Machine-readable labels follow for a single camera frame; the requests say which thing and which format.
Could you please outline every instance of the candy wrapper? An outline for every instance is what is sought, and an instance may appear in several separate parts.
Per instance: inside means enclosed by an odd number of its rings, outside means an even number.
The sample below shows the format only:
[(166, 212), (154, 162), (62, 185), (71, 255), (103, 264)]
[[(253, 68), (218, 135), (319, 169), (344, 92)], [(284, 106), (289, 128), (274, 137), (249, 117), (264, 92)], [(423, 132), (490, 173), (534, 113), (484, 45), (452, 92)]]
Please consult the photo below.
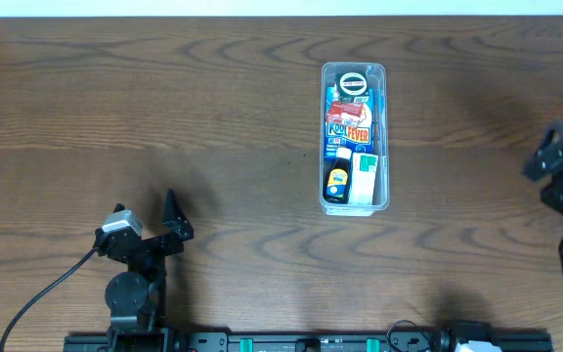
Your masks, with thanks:
[(358, 127), (363, 121), (372, 119), (370, 108), (366, 104), (341, 104), (332, 102), (325, 122)]

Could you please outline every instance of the round logo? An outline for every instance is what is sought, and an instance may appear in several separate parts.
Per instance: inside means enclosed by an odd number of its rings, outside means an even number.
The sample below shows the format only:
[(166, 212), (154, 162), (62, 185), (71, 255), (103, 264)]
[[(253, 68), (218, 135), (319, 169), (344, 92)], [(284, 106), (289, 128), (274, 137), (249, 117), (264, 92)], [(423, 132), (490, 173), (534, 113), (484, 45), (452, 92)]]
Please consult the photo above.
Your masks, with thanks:
[(367, 90), (367, 79), (356, 72), (345, 73), (340, 77), (340, 89), (351, 96), (360, 95)]

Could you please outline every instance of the blue package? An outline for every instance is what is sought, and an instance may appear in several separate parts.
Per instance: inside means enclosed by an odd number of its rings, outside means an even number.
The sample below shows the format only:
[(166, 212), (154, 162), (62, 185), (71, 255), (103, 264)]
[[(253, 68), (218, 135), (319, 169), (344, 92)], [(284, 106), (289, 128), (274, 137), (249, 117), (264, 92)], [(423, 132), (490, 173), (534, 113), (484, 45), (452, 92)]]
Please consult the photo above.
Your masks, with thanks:
[[(325, 99), (325, 111), (329, 111), (331, 103), (334, 102), (334, 87), (327, 87)], [(365, 109), (369, 109), (371, 113), (369, 118), (362, 121), (358, 127), (345, 126), (337, 123), (325, 122), (324, 140), (325, 144), (325, 160), (335, 160), (336, 150), (338, 147), (345, 147), (352, 152), (372, 153), (372, 88), (368, 88), (368, 101)]]

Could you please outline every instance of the clear plastic container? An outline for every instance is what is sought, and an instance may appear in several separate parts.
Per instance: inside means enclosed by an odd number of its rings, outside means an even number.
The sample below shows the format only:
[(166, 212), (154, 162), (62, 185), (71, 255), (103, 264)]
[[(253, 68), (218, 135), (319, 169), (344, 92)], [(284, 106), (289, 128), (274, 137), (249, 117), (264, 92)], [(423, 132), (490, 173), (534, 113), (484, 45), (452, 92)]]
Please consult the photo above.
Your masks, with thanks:
[[(323, 198), (325, 175), (332, 166), (331, 160), (325, 160), (325, 116), (327, 87), (336, 84), (336, 77), (347, 72), (360, 72), (366, 75), (368, 88), (373, 90), (372, 112), (372, 154), (378, 156), (372, 205), (331, 203)], [(370, 63), (327, 63), (323, 66), (321, 88), (321, 177), (319, 200), (323, 212), (327, 215), (371, 216), (377, 210), (383, 210), (390, 203), (388, 174), (388, 124), (386, 115), (386, 70), (380, 64)]]

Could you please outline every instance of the wood grain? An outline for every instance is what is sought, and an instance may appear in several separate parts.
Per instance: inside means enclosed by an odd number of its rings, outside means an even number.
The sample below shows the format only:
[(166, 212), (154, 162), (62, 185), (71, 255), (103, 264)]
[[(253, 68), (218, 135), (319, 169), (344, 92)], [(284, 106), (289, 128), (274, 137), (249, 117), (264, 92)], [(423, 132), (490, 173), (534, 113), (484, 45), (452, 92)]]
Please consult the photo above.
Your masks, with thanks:
[[(321, 67), (388, 70), (390, 207), (326, 217)], [(116, 202), (146, 235), (174, 188), (195, 240), (169, 315), (232, 330), (480, 319), (563, 350), (563, 218), (520, 176), (563, 119), (563, 18), (0, 20), (0, 336)], [(11, 351), (108, 327), (124, 270), (93, 258)]]

